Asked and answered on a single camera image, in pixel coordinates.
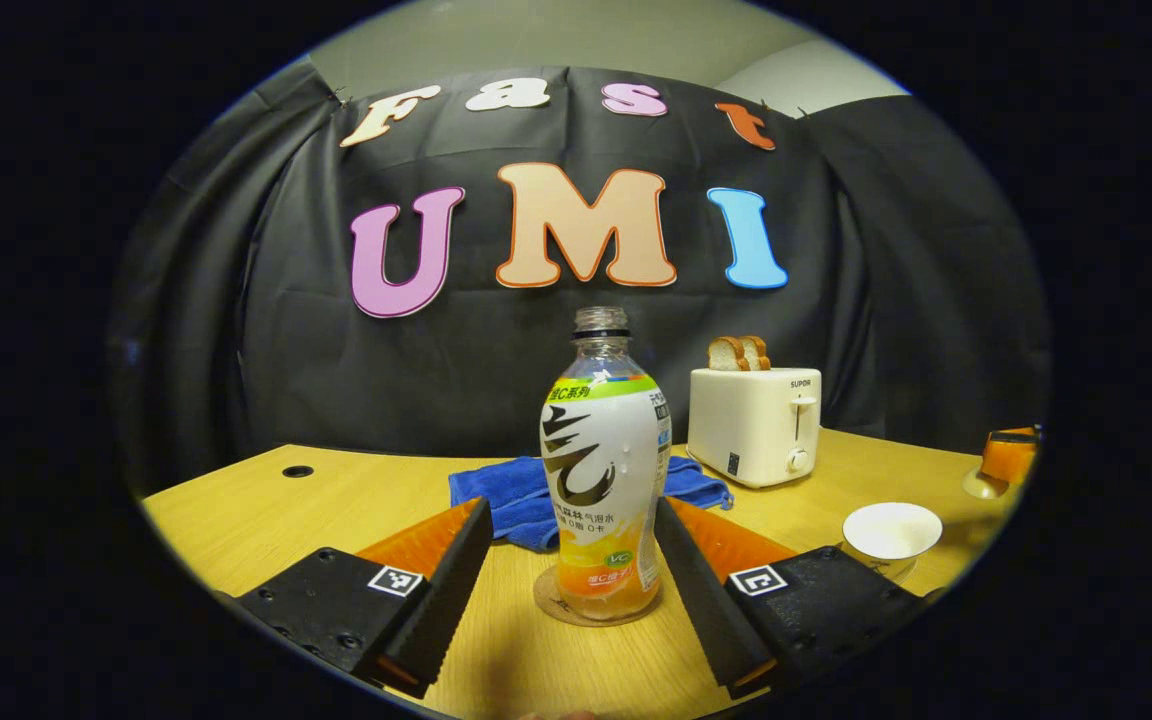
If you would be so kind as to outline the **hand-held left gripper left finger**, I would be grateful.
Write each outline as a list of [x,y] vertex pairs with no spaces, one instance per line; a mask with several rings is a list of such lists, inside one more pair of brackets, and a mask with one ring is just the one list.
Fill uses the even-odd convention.
[[492,510],[475,497],[356,553],[314,550],[236,602],[343,673],[420,700],[492,539]]

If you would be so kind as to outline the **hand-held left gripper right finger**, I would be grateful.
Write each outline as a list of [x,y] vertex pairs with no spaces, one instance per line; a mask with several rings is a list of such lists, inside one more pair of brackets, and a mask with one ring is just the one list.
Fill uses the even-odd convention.
[[833,546],[797,553],[660,497],[655,538],[717,683],[738,698],[804,685],[927,607]]

